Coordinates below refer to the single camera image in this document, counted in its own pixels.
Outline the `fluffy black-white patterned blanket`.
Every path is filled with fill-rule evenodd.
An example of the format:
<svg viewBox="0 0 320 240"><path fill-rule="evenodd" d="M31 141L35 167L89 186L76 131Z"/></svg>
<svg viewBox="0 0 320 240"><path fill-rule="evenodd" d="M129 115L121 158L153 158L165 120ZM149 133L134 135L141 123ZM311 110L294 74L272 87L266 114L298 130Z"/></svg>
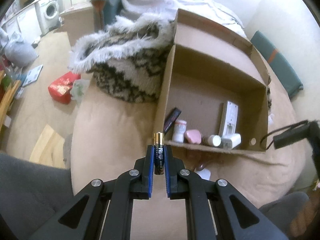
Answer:
<svg viewBox="0 0 320 240"><path fill-rule="evenodd" d="M97 86L130 102L159 99L174 39L174 20L145 13L137 20L117 16L104 30L79 38L71 49L69 70L91 73Z"/></svg>

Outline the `small white bottle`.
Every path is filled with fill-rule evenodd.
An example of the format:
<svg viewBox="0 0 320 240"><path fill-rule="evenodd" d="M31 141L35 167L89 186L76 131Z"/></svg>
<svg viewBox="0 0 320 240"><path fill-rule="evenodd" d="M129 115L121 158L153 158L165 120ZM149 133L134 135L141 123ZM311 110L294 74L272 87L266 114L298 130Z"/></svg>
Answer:
<svg viewBox="0 0 320 240"><path fill-rule="evenodd" d="M221 145L221 137L219 135L209 135L202 137L202 143L211 147L219 147Z"/></svg>

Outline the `white charger adapter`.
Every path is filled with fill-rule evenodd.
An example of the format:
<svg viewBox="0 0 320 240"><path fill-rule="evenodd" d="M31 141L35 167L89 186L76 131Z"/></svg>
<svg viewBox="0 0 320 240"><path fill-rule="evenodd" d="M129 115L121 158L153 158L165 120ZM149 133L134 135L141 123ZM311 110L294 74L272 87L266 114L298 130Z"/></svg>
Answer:
<svg viewBox="0 0 320 240"><path fill-rule="evenodd" d="M231 150L241 144L241 135L239 133L228 134L221 137L221 147Z"/></svg>

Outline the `wooden chair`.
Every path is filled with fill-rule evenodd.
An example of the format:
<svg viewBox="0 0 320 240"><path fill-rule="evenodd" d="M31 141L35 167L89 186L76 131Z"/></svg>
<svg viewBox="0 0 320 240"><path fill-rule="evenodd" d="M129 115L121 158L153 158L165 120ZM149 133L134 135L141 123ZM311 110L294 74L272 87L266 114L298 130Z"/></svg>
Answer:
<svg viewBox="0 0 320 240"><path fill-rule="evenodd" d="M18 89L21 86L20 80L13 79L7 70L1 70L1 128L5 123L7 112Z"/></svg>

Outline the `white remote control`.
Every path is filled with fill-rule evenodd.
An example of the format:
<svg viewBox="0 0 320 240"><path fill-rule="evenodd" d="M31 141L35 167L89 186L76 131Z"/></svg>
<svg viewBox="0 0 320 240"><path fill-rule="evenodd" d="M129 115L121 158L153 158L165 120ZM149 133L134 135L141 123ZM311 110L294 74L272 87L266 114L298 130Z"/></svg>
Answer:
<svg viewBox="0 0 320 240"><path fill-rule="evenodd" d="M219 136L235 133L239 107L231 101L223 104L223 111L220 122Z"/></svg>

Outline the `black rectangular lighter box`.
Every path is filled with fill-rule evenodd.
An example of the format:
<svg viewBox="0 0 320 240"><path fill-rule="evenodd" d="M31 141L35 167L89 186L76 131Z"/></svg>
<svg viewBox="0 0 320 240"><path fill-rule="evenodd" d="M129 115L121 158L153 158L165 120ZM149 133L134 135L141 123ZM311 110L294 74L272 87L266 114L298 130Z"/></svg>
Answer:
<svg viewBox="0 0 320 240"><path fill-rule="evenodd" d="M163 133L167 134L168 131L171 129L175 121L178 119L178 117L181 114L181 110L178 109L177 107L173 108L172 111L169 113L169 115L166 117L164 121L164 126L163 126Z"/></svg>

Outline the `blue white booklet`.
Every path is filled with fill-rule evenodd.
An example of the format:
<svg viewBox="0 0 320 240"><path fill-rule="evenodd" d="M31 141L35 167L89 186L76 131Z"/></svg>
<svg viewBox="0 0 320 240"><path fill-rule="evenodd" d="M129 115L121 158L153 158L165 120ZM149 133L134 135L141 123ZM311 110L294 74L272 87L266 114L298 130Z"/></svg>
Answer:
<svg viewBox="0 0 320 240"><path fill-rule="evenodd" d="M39 75L41 73L41 70L43 68L43 65L39 65L31 70L29 70L29 72L27 73L25 80L22 84L22 87L26 87L34 82L36 82L39 78Z"/></svg>

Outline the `white pill bottle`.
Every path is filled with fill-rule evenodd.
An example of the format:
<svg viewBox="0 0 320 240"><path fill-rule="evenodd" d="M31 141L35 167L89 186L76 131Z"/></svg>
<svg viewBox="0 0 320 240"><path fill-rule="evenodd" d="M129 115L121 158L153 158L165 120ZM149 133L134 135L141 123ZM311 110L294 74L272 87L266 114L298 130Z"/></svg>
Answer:
<svg viewBox="0 0 320 240"><path fill-rule="evenodd" d="M187 122L185 120L178 119L174 124L174 131L172 134L172 141L184 142L184 133L187 129Z"/></svg>

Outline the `red gift box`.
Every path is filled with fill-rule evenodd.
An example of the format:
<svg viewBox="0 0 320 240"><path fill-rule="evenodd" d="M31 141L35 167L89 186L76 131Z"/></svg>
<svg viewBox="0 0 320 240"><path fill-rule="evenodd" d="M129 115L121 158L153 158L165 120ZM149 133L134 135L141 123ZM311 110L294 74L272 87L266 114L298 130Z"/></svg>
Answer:
<svg viewBox="0 0 320 240"><path fill-rule="evenodd" d="M67 105L71 102L73 83L79 79L81 79L80 74L67 72L48 86L48 92L54 101Z"/></svg>

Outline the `dark grey trouser leg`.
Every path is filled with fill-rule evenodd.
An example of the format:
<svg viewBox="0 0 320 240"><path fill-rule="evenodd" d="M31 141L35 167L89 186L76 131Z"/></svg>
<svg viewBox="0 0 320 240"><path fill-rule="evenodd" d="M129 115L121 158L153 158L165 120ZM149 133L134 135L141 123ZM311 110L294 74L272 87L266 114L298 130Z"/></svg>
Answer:
<svg viewBox="0 0 320 240"><path fill-rule="evenodd" d="M28 239L72 198L70 170L1 154L1 239Z"/></svg>

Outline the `black gold AA battery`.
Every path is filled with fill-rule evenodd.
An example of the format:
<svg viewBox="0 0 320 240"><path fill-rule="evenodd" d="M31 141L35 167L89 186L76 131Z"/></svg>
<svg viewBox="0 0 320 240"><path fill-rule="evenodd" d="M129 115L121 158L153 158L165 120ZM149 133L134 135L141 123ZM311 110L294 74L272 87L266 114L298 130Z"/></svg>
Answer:
<svg viewBox="0 0 320 240"><path fill-rule="evenodd" d="M154 156L154 172L155 175L162 175L164 172L164 144L163 144L163 133L156 132L153 136L153 145L155 150Z"/></svg>

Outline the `pink heart-shaped case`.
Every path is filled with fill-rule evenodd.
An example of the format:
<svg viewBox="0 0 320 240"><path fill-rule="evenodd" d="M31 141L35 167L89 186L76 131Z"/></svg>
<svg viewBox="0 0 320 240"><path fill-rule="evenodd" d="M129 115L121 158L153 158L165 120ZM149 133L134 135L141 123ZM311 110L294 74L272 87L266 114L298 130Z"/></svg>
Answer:
<svg viewBox="0 0 320 240"><path fill-rule="evenodd" d="M184 137L189 144L197 144L199 145L202 141L202 135L197 129L189 129L184 133Z"/></svg>

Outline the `white washing machine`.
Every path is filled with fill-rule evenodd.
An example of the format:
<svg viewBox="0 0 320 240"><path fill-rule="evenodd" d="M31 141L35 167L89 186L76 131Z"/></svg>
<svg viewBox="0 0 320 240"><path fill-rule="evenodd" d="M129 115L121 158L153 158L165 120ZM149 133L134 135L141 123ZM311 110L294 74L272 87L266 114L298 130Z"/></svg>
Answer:
<svg viewBox="0 0 320 240"><path fill-rule="evenodd" d="M35 9L42 35L57 27L59 22L57 0L39 0L35 3Z"/></svg>

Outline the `teal cushion with orange stripe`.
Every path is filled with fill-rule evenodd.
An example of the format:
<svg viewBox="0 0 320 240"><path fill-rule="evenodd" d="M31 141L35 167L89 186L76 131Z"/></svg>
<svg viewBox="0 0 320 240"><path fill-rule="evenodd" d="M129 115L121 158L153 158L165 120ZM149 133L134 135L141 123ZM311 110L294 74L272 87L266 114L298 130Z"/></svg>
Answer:
<svg viewBox="0 0 320 240"><path fill-rule="evenodd" d="M251 43L268 62L290 99L304 89L303 83L291 64L262 32L256 31L251 38Z"/></svg>

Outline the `open cardboard box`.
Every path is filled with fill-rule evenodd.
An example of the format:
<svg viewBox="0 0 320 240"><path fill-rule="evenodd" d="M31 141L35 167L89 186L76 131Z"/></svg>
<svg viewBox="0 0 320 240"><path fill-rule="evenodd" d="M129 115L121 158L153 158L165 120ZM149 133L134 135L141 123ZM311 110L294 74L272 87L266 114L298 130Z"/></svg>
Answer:
<svg viewBox="0 0 320 240"><path fill-rule="evenodd" d="M239 107L235 131L241 135L232 153L263 153L269 78L266 64L247 38L179 9L153 131L163 131L166 117L178 108L189 129L218 134L223 105L231 101Z"/></svg>

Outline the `grey stuffed bag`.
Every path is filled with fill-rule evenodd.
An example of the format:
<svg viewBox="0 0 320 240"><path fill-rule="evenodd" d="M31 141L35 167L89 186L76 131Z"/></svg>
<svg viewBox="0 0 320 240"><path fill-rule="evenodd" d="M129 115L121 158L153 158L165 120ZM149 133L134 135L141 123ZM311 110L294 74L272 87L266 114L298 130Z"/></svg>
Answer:
<svg viewBox="0 0 320 240"><path fill-rule="evenodd" d="M28 66L38 57L33 46L17 32L14 32L9 38L4 53L6 58L19 68Z"/></svg>

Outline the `white bed sheet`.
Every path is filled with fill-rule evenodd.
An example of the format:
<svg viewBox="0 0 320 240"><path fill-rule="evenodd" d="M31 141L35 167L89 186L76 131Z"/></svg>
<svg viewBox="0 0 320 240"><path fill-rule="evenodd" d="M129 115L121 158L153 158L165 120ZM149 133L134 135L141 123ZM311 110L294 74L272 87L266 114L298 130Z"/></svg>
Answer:
<svg viewBox="0 0 320 240"><path fill-rule="evenodd" d="M121 0L120 14L129 20L138 19L143 13L164 14L174 19L178 9L187 10L215 21L246 37L242 22L230 9L213 0Z"/></svg>

